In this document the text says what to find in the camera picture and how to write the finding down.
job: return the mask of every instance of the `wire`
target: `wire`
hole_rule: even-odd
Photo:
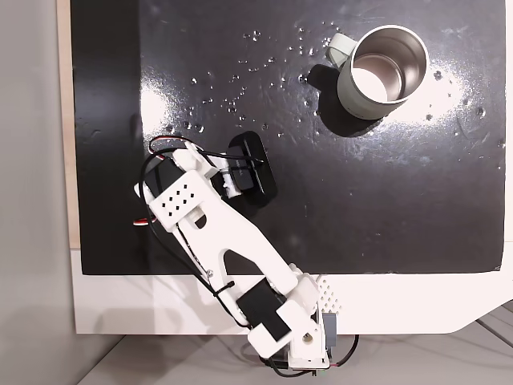
[[[254,156],[227,155],[227,154],[220,154],[218,152],[205,151],[201,147],[199,147],[197,144],[195,144],[192,140],[185,138],[183,136],[178,136],[178,135],[159,135],[159,136],[155,136],[154,138],[152,138],[150,140],[150,143],[148,143],[148,146],[147,146],[148,152],[150,152],[150,154],[155,153],[155,149],[152,147],[152,144],[154,144],[158,140],[184,140],[191,144],[194,144],[196,146],[196,150],[202,155],[216,156],[218,158],[233,159],[233,160],[252,160],[252,161],[260,163],[260,164],[264,163],[263,160],[260,160]],[[157,157],[161,160],[164,158],[163,156],[157,156]]]
[[[284,373],[283,371],[280,371],[280,369],[277,368],[276,364],[274,363],[271,357],[269,357],[269,365],[277,375],[279,375],[280,377],[284,377],[286,379],[292,379],[294,377],[301,377],[302,375],[314,373],[314,371],[298,371],[297,373],[292,373],[291,375],[289,375],[287,373]]]
[[[358,341],[360,341],[360,335],[359,334],[355,334],[354,335],[353,345],[351,346],[351,349],[349,349],[349,351],[347,352],[347,355],[345,355],[345,357],[343,359],[341,359],[339,362],[335,363],[333,366],[341,367],[342,365],[347,363],[349,361],[349,359],[351,358],[351,356],[356,351],[356,348],[358,346]]]
[[[495,329],[492,329],[491,327],[489,327],[486,323],[484,323],[480,319],[476,319],[475,321],[478,323],[478,325],[481,325],[482,327],[484,327],[486,330],[488,330],[490,333],[492,333],[495,337],[500,339],[506,345],[513,348],[513,342],[511,342],[509,339],[507,339],[506,337],[501,335],[498,331],[496,331]]]
[[[144,205],[144,208],[146,209],[146,221],[147,221],[147,225],[148,227],[151,229],[151,232],[153,233],[154,237],[156,238],[156,240],[160,243],[160,245],[164,248],[164,250],[166,250],[166,252],[168,252],[168,254],[173,258],[175,259],[177,262],[179,262],[185,269],[187,269],[194,277],[196,277],[196,279],[198,281],[200,281],[200,283],[204,286],[205,289],[207,289],[215,298],[217,298],[217,301],[219,301],[219,303],[221,304],[221,306],[223,307],[224,311],[226,311],[232,318],[233,320],[236,322],[236,324],[240,327],[245,327],[245,328],[248,328],[248,329],[251,329],[251,326],[250,325],[242,325],[240,324],[236,319],[235,317],[233,317],[233,314],[228,310],[228,308],[226,307],[226,305],[224,304],[224,302],[219,298],[219,296],[216,294],[216,291],[212,288],[212,286],[206,282],[203,277],[201,276],[201,274],[196,271],[195,267],[192,267],[191,265],[189,265],[182,257],[180,257],[178,254],[176,254],[174,251],[172,251],[165,243],[164,241],[160,238],[159,234],[156,232],[156,227],[153,225],[153,222],[151,220],[151,211],[150,211],[150,208],[149,206],[147,205],[147,202],[146,202],[146,198],[144,196],[144,190],[143,190],[143,184],[144,184],[144,176],[146,175],[146,169],[148,167],[148,165],[150,164],[150,162],[152,160],[154,160],[157,156],[160,156],[162,154],[165,154],[165,153],[168,153],[168,152],[173,152],[175,151],[176,149],[175,148],[166,148],[164,150],[160,150],[160,151],[157,151],[157,152],[154,152],[152,154],[150,154],[150,156],[143,162],[143,165],[141,166],[141,171],[140,171],[140,174],[139,174],[139,198],[140,198],[140,201],[141,203]]]

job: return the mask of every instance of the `white mug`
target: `white mug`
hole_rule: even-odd
[[[429,67],[424,42],[402,26],[380,26],[358,42],[335,34],[327,54],[341,71],[337,93],[342,106],[364,120],[381,119],[403,105]]]

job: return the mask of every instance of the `hole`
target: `hole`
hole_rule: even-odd
[[[200,219],[198,219],[196,222],[196,227],[198,229],[202,229],[207,224],[207,216],[203,215]]]
[[[304,343],[312,343],[313,337],[310,333],[307,333],[303,336],[303,342]]]

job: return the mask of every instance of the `mug handle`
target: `mug handle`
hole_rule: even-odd
[[[335,34],[328,45],[328,59],[340,70],[342,64],[351,56],[357,42],[343,34]]]

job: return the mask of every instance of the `water droplet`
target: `water droplet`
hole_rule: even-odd
[[[485,117],[485,115],[487,114],[487,111],[486,111],[483,107],[477,107],[477,108],[475,109],[475,114],[476,114],[477,116],[479,116],[479,118],[481,118],[481,119],[482,119],[482,118],[484,118],[484,117]]]

